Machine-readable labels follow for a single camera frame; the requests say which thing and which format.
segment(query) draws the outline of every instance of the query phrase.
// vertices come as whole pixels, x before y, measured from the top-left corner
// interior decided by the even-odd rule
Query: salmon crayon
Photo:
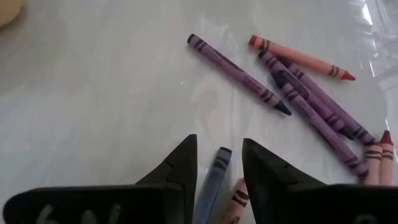
[[[293,62],[296,62],[305,67],[311,68],[312,70],[322,73],[324,75],[331,76],[340,80],[355,80],[355,77],[335,65],[323,62],[319,59],[303,54],[296,50],[284,47],[270,40],[263,39],[256,35],[253,35],[249,41],[251,47],[259,50],[268,49],[275,56],[285,57]]]
[[[222,224],[236,224],[238,223],[244,208],[249,202],[248,190],[244,179],[239,180],[238,189],[236,189],[232,196],[231,202],[225,211]]]
[[[262,102],[268,104],[269,106],[287,114],[291,115],[289,109],[284,105],[282,100],[269,91],[264,85],[257,82],[252,76],[247,74],[233,62],[231,62],[224,55],[219,53],[213,47],[208,45],[201,38],[195,34],[191,34],[187,40],[188,45],[201,53],[209,61],[213,62],[222,69],[229,77],[240,83],[245,89],[251,92],[253,95],[260,98]]]
[[[383,148],[381,155],[380,185],[392,185],[392,168],[394,159],[394,144],[388,130],[385,130],[380,140]]]
[[[361,141],[365,146],[374,143],[374,137],[369,134],[354,118],[352,118],[343,108],[341,108],[333,99],[330,98],[317,84],[315,84],[306,75],[297,64],[292,63],[283,57],[277,57],[282,64],[287,67],[290,72],[300,80],[314,95],[316,95],[324,104],[327,105],[339,118],[341,118],[346,128],[350,130],[351,135]]]
[[[365,165],[369,174],[365,177],[365,185],[379,185],[382,148],[379,143],[369,146],[365,152]]]
[[[358,159],[347,145],[337,136],[329,125],[315,112],[304,98],[289,83],[283,70],[274,68],[278,61],[271,53],[265,50],[259,54],[261,60],[271,70],[276,85],[285,94],[285,97],[295,106],[302,116],[318,131],[322,138],[331,146],[337,157],[358,177],[368,174],[368,168]]]

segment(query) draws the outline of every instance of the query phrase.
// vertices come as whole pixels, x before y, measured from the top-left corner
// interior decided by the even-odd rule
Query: white marble surface
[[[272,110],[194,54],[195,33],[279,93],[252,34],[357,77],[310,76],[375,137],[398,142],[398,5],[393,0],[27,0],[0,30],[0,203],[36,187],[130,184],[198,134],[198,185],[233,150],[211,223],[243,175],[253,138],[304,172],[356,179],[303,122]],[[361,155],[363,147],[346,141]],[[241,223],[254,223],[250,206]]]

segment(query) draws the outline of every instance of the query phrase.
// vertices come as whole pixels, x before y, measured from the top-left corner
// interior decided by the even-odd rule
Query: black plastic object
[[[7,224],[192,222],[197,136],[184,139],[134,185],[34,189],[8,200]]]
[[[398,223],[397,187],[325,185],[251,139],[243,170],[256,223]]]

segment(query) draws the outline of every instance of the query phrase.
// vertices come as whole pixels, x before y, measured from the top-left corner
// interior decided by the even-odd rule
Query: beige object
[[[17,17],[22,7],[22,0],[0,0],[0,27]]]

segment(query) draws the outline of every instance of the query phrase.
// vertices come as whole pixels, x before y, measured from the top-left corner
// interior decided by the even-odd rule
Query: crayon tip
[[[260,53],[259,53],[259,58],[262,58],[262,56],[264,56],[266,54],[266,52],[267,51],[265,49],[261,50]]]
[[[271,73],[271,76],[275,80],[275,83],[278,88],[283,88],[289,82],[284,74]]]
[[[391,140],[390,131],[388,131],[388,130],[384,131],[383,136],[381,137],[380,143],[386,143],[386,144],[393,145],[392,140]]]
[[[252,35],[252,36],[251,36],[250,41],[249,41],[249,45],[250,45],[251,47],[253,47],[253,46],[254,46],[254,43],[256,43],[256,39],[257,39],[257,36],[256,36],[256,35]]]
[[[224,150],[224,151],[226,151],[226,152],[232,153],[232,150],[227,149],[227,148],[225,148],[225,147],[220,147],[220,150]]]
[[[339,132],[346,136],[349,140],[354,140],[354,136],[351,134],[351,130],[349,128],[347,128],[346,126],[344,126],[343,128],[341,128],[339,130]]]
[[[195,35],[195,34],[189,35],[188,40],[187,40],[187,43],[188,43],[188,44],[189,44],[189,42],[191,42],[191,39],[192,39],[192,37],[193,37],[194,35]]]
[[[360,179],[363,179],[363,178],[366,178],[366,177],[368,176],[368,174],[369,174],[369,170],[366,170],[366,171],[364,171],[363,173],[358,174],[358,177],[359,177]]]
[[[286,115],[292,115],[292,112],[284,105],[282,101],[280,101],[278,104],[274,106],[275,109],[283,112]]]
[[[347,71],[344,72],[343,76],[341,77],[342,80],[351,80],[354,81],[356,78],[352,76],[352,74],[348,73]]]

